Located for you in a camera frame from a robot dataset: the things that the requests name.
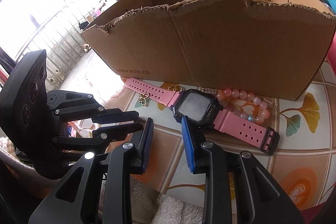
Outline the white fluffy towel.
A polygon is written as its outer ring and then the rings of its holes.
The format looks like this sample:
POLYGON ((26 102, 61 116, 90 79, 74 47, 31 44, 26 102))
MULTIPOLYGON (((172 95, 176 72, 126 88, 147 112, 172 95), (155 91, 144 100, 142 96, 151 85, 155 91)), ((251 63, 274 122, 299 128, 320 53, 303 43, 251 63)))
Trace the white fluffy towel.
POLYGON ((133 223, 202 223, 203 208, 177 200, 131 178, 133 223))

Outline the brown cardboard box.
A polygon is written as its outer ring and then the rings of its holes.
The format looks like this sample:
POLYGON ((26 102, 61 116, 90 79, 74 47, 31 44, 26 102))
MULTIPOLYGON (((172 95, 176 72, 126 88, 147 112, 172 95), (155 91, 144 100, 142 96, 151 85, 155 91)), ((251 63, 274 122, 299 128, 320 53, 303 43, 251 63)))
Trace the brown cardboard box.
POLYGON ((298 99, 335 16, 319 0, 120 0, 83 32, 118 75, 298 99))

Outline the small gold earring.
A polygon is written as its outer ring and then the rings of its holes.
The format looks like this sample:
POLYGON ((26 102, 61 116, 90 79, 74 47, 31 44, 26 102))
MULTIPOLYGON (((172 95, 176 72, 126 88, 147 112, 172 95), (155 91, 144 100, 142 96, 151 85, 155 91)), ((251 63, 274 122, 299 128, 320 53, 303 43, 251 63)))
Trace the small gold earring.
POLYGON ((167 90, 173 92, 181 92, 184 90, 184 88, 181 85, 170 85, 168 86, 167 90))

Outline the pink strap smart watch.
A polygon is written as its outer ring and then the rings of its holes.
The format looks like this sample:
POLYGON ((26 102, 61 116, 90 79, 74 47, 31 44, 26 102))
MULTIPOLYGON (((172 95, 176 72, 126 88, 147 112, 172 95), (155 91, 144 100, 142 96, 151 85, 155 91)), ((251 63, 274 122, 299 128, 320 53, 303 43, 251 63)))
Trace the pink strap smart watch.
POLYGON ((213 128, 255 146, 267 155, 273 155, 277 149, 280 135, 274 129, 264 128, 241 114, 228 111, 210 94, 196 89, 173 92, 134 78, 127 79, 125 86, 138 94, 148 92, 148 100, 170 108, 178 123, 187 116, 197 128, 213 128))

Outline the gold spring clip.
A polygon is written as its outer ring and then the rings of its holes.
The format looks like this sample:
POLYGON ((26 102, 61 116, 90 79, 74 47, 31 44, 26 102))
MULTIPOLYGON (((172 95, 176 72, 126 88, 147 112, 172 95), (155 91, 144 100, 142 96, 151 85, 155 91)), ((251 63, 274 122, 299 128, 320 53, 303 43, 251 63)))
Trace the gold spring clip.
POLYGON ((265 102, 269 108, 271 108, 271 109, 276 108, 276 105, 274 104, 274 102, 272 102, 272 101, 270 101, 266 98, 263 98, 262 101, 265 102))

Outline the gold butterfly charm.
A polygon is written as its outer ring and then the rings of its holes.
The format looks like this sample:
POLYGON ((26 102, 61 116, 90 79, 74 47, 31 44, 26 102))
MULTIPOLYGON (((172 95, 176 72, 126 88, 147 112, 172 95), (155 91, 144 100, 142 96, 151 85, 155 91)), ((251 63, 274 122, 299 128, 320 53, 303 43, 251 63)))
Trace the gold butterfly charm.
POLYGON ((148 106, 148 99, 150 97, 150 94, 148 92, 140 93, 138 102, 142 105, 147 107, 148 106))

